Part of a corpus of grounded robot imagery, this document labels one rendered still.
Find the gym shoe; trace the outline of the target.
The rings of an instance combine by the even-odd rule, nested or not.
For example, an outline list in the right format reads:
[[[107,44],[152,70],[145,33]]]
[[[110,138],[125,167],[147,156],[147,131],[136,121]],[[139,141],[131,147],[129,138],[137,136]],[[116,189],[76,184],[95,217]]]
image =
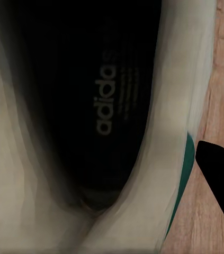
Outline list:
[[[217,0],[0,0],[0,254],[160,254],[194,165]]]

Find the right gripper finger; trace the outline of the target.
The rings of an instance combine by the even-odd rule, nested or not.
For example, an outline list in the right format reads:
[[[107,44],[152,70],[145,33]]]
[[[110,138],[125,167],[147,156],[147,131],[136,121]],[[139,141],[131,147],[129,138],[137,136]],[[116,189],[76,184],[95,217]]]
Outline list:
[[[224,148],[199,141],[195,159],[224,213]]]

